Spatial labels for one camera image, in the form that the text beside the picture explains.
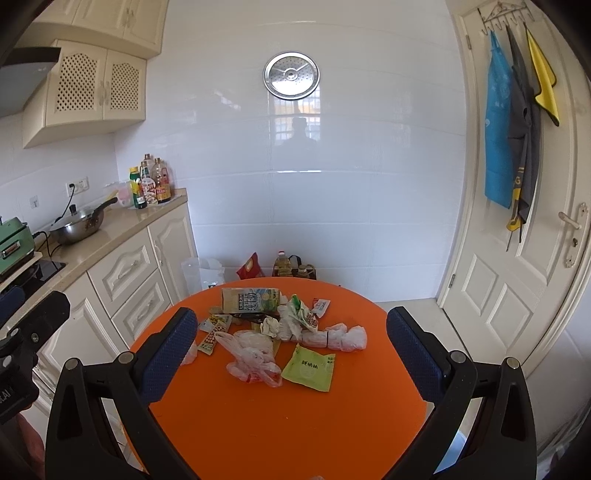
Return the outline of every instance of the door panel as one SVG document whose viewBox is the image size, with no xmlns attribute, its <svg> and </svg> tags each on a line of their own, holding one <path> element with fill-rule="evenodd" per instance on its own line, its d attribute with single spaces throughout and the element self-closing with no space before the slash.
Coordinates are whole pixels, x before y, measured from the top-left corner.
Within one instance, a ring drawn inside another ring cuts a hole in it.
<svg viewBox="0 0 591 480">
<path fill-rule="evenodd" d="M 189 296 L 181 263 L 197 256 L 187 204 L 152 223 L 148 230 L 173 305 Z"/>
<path fill-rule="evenodd" d="M 122 38 L 131 0 L 82 0 L 74 25 Z"/>
<path fill-rule="evenodd" d="M 168 0 L 132 0 L 124 38 L 160 52 Z"/>
<path fill-rule="evenodd" d="M 561 123 L 556 127 L 545 112 L 541 113 L 540 175 L 520 243 L 519 232 L 511 238 L 506 229 L 510 210 L 490 202 L 484 195 L 483 120 L 491 39 L 483 33 L 480 13 L 474 7 L 480 7 L 487 16 L 495 5 L 496 2 L 482 5 L 475 0 L 458 0 L 452 6 L 452 13 L 458 15 L 460 32 L 469 36 L 472 46 L 463 51 L 467 85 L 475 85 L 470 88 L 469 101 L 477 103 L 479 142 L 472 180 L 474 197 L 465 202 L 470 212 L 466 236 L 454 269 L 455 282 L 441 306 L 474 360 L 500 362 L 511 355 L 523 363 L 554 319 L 576 273 L 576 268 L 567 268 L 564 262 L 572 229 L 558 218 L 558 213 L 564 211 L 576 217 L 579 204 L 589 204 L 591 200 L 591 166 L 583 155 L 590 148 L 589 134 L 581 135 L 582 129 L 591 131 L 591 96 L 583 70 L 566 42 L 544 15 L 529 4 L 535 21 L 530 19 L 528 28 L 558 78 L 554 94 Z M 511 24 L 511 28 L 526 64 L 531 64 L 524 27 Z M 507 34 L 499 30 L 496 34 L 511 64 Z"/>
<path fill-rule="evenodd" d="M 145 120 L 146 61 L 109 50 L 104 119 Z"/>
<path fill-rule="evenodd" d="M 104 48 L 59 40 L 60 60 L 48 76 L 46 125 L 102 120 Z"/>
<path fill-rule="evenodd" d="M 80 0 L 53 0 L 35 19 L 35 22 L 62 23 L 71 25 L 80 5 Z"/>
</svg>

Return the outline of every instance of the beige countertop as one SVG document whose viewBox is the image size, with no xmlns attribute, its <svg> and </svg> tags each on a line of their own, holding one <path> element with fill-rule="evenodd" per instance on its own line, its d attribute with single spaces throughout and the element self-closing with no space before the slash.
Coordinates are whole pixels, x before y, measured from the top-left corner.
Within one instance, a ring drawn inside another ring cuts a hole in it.
<svg viewBox="0 0 591 480">
<path fill-rule="evenodd" d="M 116 208 L 105 211 L 105 219 L 98 232 L 67 247 L 60 247 L 53 260 L 67 265 L 45 285 L 37 290 L 25 304 L 9 319 L 0 330 L 0 338 L 27 314 L 41 299 L 53 290 L 64 291 L 90 267 L 98 263 L 123 242 L 145 229 L 149 224 L 166 213 L 187 203 L 184 189 L 176 189 L 174 198 L 164 205 L 147 207 L 143 210 Z"/>
</svg>

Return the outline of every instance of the electrical outlet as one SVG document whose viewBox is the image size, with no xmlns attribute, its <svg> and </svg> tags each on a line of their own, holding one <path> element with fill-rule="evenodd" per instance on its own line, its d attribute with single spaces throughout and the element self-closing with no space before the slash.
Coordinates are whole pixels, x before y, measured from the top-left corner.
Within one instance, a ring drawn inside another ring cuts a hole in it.
<svg viewBox="0 0 591 480">
<path fill-rule="evenodd" d="M 76 181 L 69 181 L 66 183 L 66 195 L 68 195 L 68 198 L 72 195 L 72 189 L 70 188 L 70 184 L 72 183 L 74 184 L 74 195 L 85 192 L 90 188 L 88 185 L 88 177 Z"/>
</svg>

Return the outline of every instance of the range hood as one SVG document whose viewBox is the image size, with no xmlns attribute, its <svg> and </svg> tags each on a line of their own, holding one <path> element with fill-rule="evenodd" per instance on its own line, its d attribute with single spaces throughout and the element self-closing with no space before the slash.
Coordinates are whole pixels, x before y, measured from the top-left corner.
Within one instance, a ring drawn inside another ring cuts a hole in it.
<svg viewBox="0 0 591 480">
<path fill-rule="evenodd" d="M 60 58 L 58 47 L 13 48 L 0 67 L 0 118 L 22 112 Z"/>
</svg>

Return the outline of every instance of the white tile wall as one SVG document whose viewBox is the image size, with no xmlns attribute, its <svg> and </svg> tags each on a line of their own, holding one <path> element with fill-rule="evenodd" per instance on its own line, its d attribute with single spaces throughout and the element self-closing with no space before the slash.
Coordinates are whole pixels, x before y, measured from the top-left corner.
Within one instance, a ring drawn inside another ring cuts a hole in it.
<svg viewBox="0 0 591 480">
<path fill-rule="evenodd" d="M 296 103 L 261 78 L 289 50 L 321 70 Z M 292 137 L 298 116 L 308 128 Z M 176 0 L 147 120 L 115 148 L 121 178 L 144 153 L 168 161 L 199 255 L 230 273 L 285 249 L 372 300 L 416 299 L 436 294 L 452 244 L 465 118 L 444 0 Z"/>
<path fill-rule="evenodd" d="M 22 115 L 0 118 L 0 215 L 19 217 L 32 232 L 52 223 L 66 208 L 66 184 L 84 177 L 89 190 L 72 202 L 99 200 L 103 187 L 117 179 L 113 135 L 75 138 L 22 148 Z M 32 209 L 30 198 L 39 207 Z"/>
</svg>

